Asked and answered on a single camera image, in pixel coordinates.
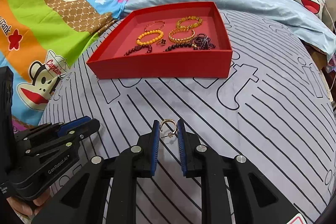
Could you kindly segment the person hand holding gripper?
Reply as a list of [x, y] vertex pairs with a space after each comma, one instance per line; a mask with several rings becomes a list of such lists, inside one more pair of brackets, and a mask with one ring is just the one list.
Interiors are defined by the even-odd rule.
[[45, 203], [50, 199], [50, 188], [48, 188], [37, 199], [33, 200], [34, 206], [36, 207], [35, 209], [17, 197], [9, 197], [6, 200], [16, 213], [30, 217], [32, 215], [37, 215], [45, 206]]

